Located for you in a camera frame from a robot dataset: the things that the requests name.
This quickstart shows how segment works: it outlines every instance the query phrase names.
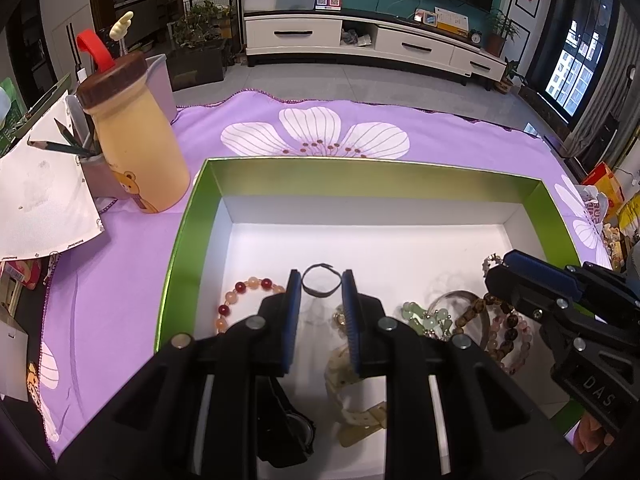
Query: potted plant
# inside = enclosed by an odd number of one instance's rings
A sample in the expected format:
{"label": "potted plant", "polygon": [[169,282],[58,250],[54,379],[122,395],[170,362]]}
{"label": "potted plant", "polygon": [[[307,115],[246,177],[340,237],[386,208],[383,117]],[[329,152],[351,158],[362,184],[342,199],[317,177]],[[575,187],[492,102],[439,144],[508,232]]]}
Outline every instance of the potted plant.
{"label": "potted plant", "polygon": [[494,9],[487,18],[491,33],[486,40],[486,51],[496,57],[502,54],[502,48],[507,38],[513,41],[518,35],[518,29],[511,18],[508,18],[500,9]]}
{"label": "potted plant", "polygon": [[504,67],[502,79],[495,82],[495,89],[501,94],[508,94],[513,87],[514,77],[520,78],[523,84],[527,84],[527,80],[523,75],[518,74],[519,61],[509,61],[507,58],[504,58],[504,60],[507,62],[507,66]]}
{"label": "potted plant", "polygon": [[210,1],[191,7],[172,25],[176,51],[167,68],[174,91],[222,81],[230,53],[230,9]]}

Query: purple tablecloth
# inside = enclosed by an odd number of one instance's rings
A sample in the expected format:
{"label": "purple tablecloth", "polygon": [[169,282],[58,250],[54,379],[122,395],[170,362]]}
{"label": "purple tablecloth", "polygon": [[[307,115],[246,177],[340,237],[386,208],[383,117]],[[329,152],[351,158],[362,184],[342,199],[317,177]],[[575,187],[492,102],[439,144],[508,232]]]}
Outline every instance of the purple tablecloth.
{"label": "purple tablecloth", "polygon": [[[606,264],[600,238],[547,145],[523,132],[443,113],[349,101],[283,103],[243,91],[178,112],[174,131],[191,175],[205,158],[337,155],[401,158],[542,179],[582,261]],[[46,304],[43,341],[58,368],[41,380],[56,457],[152,355],[162,284],[188,195],[141,214],[132,201],[102,215],[106,232],[62,254]]]}

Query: tv stand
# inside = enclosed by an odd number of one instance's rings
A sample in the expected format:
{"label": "tv stand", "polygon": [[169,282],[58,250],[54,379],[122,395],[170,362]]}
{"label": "tv stand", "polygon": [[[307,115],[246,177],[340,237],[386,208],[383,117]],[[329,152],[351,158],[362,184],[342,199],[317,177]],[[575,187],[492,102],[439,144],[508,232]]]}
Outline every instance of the tv stand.
{"label": "tv stand", "polygon": [[[463,84],[472,74],[500,81],[506,65],[466,38],[380,12],[351,9],[248,12],[244,24],[250,65],[274,54],[358,56],[372,64],[394,60],[442,70],[457,74]],[[369,34],[371,44],[340,44],[341,31],[350,28]]]}

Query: plastic bottle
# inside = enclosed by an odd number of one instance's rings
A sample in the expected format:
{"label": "plastic bottle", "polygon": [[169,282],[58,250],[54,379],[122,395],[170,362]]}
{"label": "plastic bottle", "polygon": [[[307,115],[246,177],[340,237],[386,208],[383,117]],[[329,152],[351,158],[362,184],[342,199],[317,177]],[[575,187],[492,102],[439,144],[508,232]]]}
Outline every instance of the plastic bottle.
{"label": "plastic bottle", "polygon": [[141,52],[127,54],[78,87],[111,171],[142,212],[178,202],[190,175],[171,125],[147,89]]}

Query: white drawer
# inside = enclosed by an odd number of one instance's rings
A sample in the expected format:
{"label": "white drawer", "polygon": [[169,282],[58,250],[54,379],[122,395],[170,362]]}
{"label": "white drawer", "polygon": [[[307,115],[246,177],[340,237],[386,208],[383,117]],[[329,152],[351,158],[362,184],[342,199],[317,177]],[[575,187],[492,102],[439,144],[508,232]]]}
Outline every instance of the white drawer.
{"label": "white drawer", "polygon": [[441,41],[388,28],[379,28],[376,38],[376,51],[412,57],[426,65],[448,66],[453,49],[453,45]]}
{"label": "white drawer", "polygon": [[457,47],[451,57],[451,66],[464,70],[469,75],[473,72],[494,81],[500,81],[504,73],[504,63]]}
{"label": "white drawer", "polygon": [[273,18],[245,23],[247,48],[340,45],[341,20]]}

